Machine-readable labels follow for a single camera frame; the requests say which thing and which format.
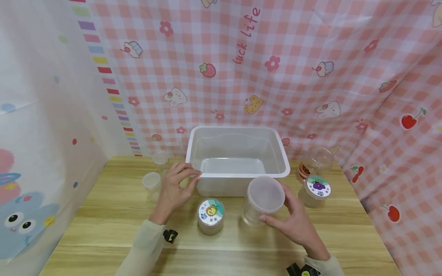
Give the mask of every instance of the plastic cup lid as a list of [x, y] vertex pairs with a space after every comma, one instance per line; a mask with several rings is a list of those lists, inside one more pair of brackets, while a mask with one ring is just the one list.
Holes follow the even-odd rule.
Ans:
[[146, 189], [152, 190], [161, 182], [161, 176], [157, 172], [151, 172], [146, 174], [141, 182]]
[[278, 181], [268, 176], [260, 176], [250, 181], [247, 197], [257, 211], [272, 214], [282, 207], [286, 194]]
[[217, 199], [206, 199], [198, 206], [197, 215], [205, 225], [214, 226], [224, 217], [224, 205]]
[[169, 160], [169, 155], [165, 151], [158, 151], [152, 155], [152, 160], [155, 164], [162, 165]]
[[332, 193], [332, 188], [330, 184], [324, 178], [317, 175], [310, 175], [305, 181], [306, 189], [314, 197], [325, 199]]

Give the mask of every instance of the hand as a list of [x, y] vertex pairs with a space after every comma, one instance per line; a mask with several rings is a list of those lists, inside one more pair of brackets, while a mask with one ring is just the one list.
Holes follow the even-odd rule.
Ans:
[[288, 208], [290, 217], [280, 221], [272, 216], [262, 215], [259, 220], [281, 231], [294, 243], [303, 246], [310, 258], [319, 261], [328, 260], [330, 254], [310, 221], [304, 204], [292, 194], [287, 185], [282, 183], [281, 185], [286, 194], [284, 205]]
[[[166, 224], [171, 214], [190, 199], [200, 174], [201, 171], [195, 170], [190, 163], [175, 162], [163, 179], [158, 201], [149, 220], [159, 225]], [[198, 177], [192, 179], [187, 188], [180, 187], [180, 182], [191, 175]]]

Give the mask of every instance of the cupcake print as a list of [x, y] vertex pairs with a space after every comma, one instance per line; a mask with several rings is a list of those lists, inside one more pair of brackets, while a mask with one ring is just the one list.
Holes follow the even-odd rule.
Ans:
[[318, 73], [318, 76], [325, 77], [326, 75], [333, 72], [333, 69], [335, 68], [335, 65], [333, 64], [333, 61], [326, 61], [326, 62], [320, 62], [316, 68], [312, 68], [313, 70]]
[[140, 55], [143, 53], [143, 49], [135, 41], [125, 42], [124, 43], [124, 50], [122, 50], [122, 51], [125, 51], [131, 57], [135, 57], [135, 58], [140, 58]]

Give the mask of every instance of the white plastic tub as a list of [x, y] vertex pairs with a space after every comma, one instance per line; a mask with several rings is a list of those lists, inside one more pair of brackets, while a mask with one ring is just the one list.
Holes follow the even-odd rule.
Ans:
[[244, 197], [252, 179], [290, 173], [279, 134], [266, 127], [197, 126], [186, 162], [202, 171], [197, 190], [205, 197]]

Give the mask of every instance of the black clip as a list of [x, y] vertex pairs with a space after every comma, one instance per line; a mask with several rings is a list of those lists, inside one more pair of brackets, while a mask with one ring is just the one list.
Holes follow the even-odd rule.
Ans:
[[173, 243], [176, 239], [176, 236], [178, 236], [178, 232], [175, 230], [164, 230], [163, 232], [163, 236], [164, 239], [168, 242], [168, 243]]
[[321, 273], [309, 265], [304, 265], [299, 268], [297, 264], [292, 264], [287, 267], [287, 272], [290, 276], [319, 276]]

